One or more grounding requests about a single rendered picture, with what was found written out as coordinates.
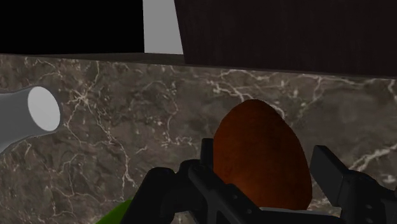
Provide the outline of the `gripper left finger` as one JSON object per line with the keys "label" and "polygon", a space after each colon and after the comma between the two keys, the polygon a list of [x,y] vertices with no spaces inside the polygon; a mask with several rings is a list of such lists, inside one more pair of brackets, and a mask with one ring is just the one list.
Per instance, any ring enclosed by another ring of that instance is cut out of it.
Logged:
{"label": "gripper left finger", "polygon": [[203,138],[200,158],[185,160],[178,172],[152,168],[120,224],[171,224],[174,215],[184,211],[196,224],[260,224],[261,210],[212,167],[213,140]]}

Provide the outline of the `green round thing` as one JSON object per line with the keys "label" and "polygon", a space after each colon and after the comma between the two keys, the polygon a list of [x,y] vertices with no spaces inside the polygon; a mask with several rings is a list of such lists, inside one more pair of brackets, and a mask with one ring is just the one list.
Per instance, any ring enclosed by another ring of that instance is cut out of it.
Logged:
{"label": "green round thing", "polygon": [[132,199],[127,199],[126,201],[117,205],[108,214],[103,216],[96,224],[120,224],[131,202]]}

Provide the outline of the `brown egg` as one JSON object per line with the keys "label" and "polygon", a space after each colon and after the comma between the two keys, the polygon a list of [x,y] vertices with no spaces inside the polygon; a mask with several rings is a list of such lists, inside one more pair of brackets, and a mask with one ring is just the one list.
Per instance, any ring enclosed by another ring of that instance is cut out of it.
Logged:
{"label": "brown egg", "polygon": [[306,210],[310,172],[301,144],[267,103],[246,100],[222,119],[213,142],[213,170],[258,207]]}

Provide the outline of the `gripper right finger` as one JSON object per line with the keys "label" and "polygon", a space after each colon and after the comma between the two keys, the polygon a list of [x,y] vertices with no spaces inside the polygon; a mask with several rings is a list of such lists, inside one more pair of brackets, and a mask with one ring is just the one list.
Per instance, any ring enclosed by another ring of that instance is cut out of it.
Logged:
{"label": "gripper right finger", "polygon": [[322,145],[314,147],[309,169],[330,204],[341,208],[343,224],[397,224],[397,189],[348,169]]}

